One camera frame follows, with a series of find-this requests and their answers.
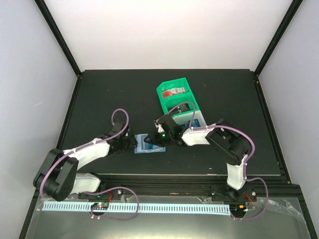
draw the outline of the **white wall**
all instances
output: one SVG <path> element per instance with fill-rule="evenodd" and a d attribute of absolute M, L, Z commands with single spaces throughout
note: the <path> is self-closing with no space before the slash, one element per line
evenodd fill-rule
<path fill-rule="evenodd" d="M 255 70 L 292 0 L 46 0 L 81 70 Z"/>
<path fill-rule="evenodd" d="M 34 1 L 1 1 L 0 46 L 0 238 L 16 239 L 76 77 Z"/>
<path fill-rule="evenodd" d="M 319 234 L 319 1 L 302 3 L 260 79 L 293 183 Z"/>

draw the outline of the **red object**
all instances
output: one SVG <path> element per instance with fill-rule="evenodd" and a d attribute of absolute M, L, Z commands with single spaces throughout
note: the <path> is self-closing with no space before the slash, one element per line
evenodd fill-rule
<path fill-rule="evenodd" d="M 163 91 L 162 94 L 163 94 L 164 99 L 173 95 L 170 90 Z"/>
<path fill-rule="evenodd" d="M 245 193 L 245 195 L 246 195 L 246 198 L 248 198 L 248 200 L 249 200 L 250 202 L 252 202 L 254 205 L 256 205 L 256 204 L 254 203 L 254 201 L 253 201 L 253 200 L 251 200 L 251 198 L 248 196 L 248 194 L 247 194 L 247 193 Z"/>
<path fill-rule="evenodd" d="M 110 203 L 111 202 L 111 199 L 112 199 L 112 193 L 111 192 L 109 192 L 109 201 L 108 201 L 108 203 Z"/>

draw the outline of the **black frame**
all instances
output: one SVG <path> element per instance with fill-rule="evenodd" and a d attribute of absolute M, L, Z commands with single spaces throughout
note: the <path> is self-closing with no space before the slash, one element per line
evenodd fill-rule
<path fill-rule="evenodd" d="M 68 124 L 71 118 L 71 114 L 73 111 L 73 107 L 76 101 L 76 97 L 80 88 L 81 84 L 81 71 L 72 56 L 72 53 L 70 49 L 68 48 L 57 24 L 55 23 L 47 5 L 45 4 L 44 0 L 34 0 L 40 9 L 44 19 L 46 20 L 48 26 L 50 27 L 52 33 L 54 34 L 57 42 L 59 43 L 63 53 L 65 54 L 67 60 L 69 61 L 74 73 L 77 76 L 77 82 L 72 94 L 72 98 L 68 107 L 68 111 L 63 123 L 63 127 L 61 130 L 61 134 L 59 136 L 59 140 L 57 143 L 57 148 L 61 149 L 66 130 L 68 128 Z M 311 221 L 311 217 L 305 202 L 305 199 L 303 197 L 302 191 L 300 189 L 299 185 L 294 185 L 291 184 L 291 179 L 287 170 L 287 166 L 282 154 L 282 151 L 280 149 L 280 145 L 278 142 L 278 138 L 275 132 L 274 125 L 271 120 L 271 116 L 265 101 L 265 97 L 260 85 L 260 81 L 258 76 L 262 72 L 263 68 L 267 64 L 269 58 L 271 57 L 271 54 L 275 50 L 279 40 L 283 36 L 285 30 L 287 29 L 289 23 L 293 19 L 295 13 L 297 12 L 299 6 L 301 5 L 303 0 L 293 0 L 290 7 L 288 8 L 283 20 L 281 21 L 275 35 L 273 36 L 270 44 L 268 45 L 262 59 L 260 60 L 255 72 L 254 72 L 254 83 L 256 87 L 256 92 L 259 97 L 260 105 L 264 113 L 265 121 L 268 127 L 269 135 L 272 140 L 272 144 L 275 150 L 276 158 L 278 160 L 278 165 L 281 171 L 281 176 L 266 176 L 263 177 L 268 185 L 269 188 L 269 196 L 270 197 L 297 197 L 304 215 L 304 218 L 307 223 L 307 227 L 309 230 L 309 233 L 311 235 L 311 238 L 318 238 L 315 232 L 314 225 Z M 149 177 L 149 176 L 117 176 L 117 175 L 108 175 L 108 176 L 103 176 L 104 179 L 108 180 L 108 185 L 111 186 L 126 186 L 130 187 L 133 190 L 135 190 L 137 193 L 140 194 L 152 194 L 152 195 L 167 195 L 170 192 L 174 192 L 177 189 L 179 190 L 180 194 L 183 193 L 188 193 L 192 195 L 206 195 L 207 191 L 211 188 L 212 185 L 214 184 L 220 184 L 222 181 L 226 180 L 226 176 L 224 177 L 216 177 L 215 179 L 212 180 L 212 178 L 201 178 L 199 180 L 194 180 L 194 179 L 178 179 L 174 177 L 169 177 L 169 176 L 157 176 L 157 177 Z M 259 195 L 264 196 L 264 188 L 262 184 L 256 183 L 255 185 L 257 189 L 256 192 L 258 192 Z M 28 226 L 31 221 L 31 217 L 33 214 L 33 210 L 36 205 L 36 201 L 38 198 L 39 192 L 38 190 L 35 191 L 30 208 L 28 210 L 28 213 L 25 218 L 24 225 L 21 230 L 20 234 L 20 239 L 25 238 Z"/>

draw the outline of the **black tabletop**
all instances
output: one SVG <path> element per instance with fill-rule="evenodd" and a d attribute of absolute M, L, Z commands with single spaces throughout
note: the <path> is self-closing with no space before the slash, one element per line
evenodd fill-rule
<path fill-rule="evenodd" d="M 63 149 L 91 141 L 111 129 L 111 114 L 125 109 L 135 134 L 154 131 L 163 115 L 156 87 L 186 77 L 206 123 L 221 118 L 256 144 L 249 175 L 280 175 L 274 149 L 249 70 L 86 70 L 66 131 Z M 125 120 L 122 113 L 116 119 Z M 209 145 L 166 147 L 166 152 L 133 150 L 100 158 L 80 169 L 100 174 L 225 175 L 224 159 Z"/>

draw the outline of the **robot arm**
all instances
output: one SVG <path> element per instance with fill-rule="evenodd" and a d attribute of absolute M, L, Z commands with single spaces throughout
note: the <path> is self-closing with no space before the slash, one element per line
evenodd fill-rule
<path fill-rule="evenodd" d="M 95 192 L 101 180 L 91 173 L 76 173 L 86 164 L 105 157 L 119 150 L 134 148 L 137 141 L 134 138 L 131 127 L 123 128 L 125 124 L 116 122 L 108 134 L 95 138 L 91 142 L 74 149 L 61 151 L 59 149 L 51 150 L 40 167 L 33 185 L 37 189 L 43 182 L 45 175 L 52 165 L 62 156 L 66 156 L 49 174 L 44 183 L 43 192 L 57 201 L 63 201 L 69 194 L 79 192 Z M 111 137 L 118 132 L 123 132 L 109 141 L 104 139 Z"/>
<path fill-rule="evenodd" d="M 158 146 L 172 142 L 179 146 L 211 145 L 225 158 L 227 184 L 235 190 L 240 190 L 246 182 L 246 161 L 252 145 L 236 131 L 239 132 L 230 127 L 224 119 L 210 126 L 182 129 L 170 115 L 164 115 L 156 121 L 154 137 L 145 138 L 145 142 Z"/>

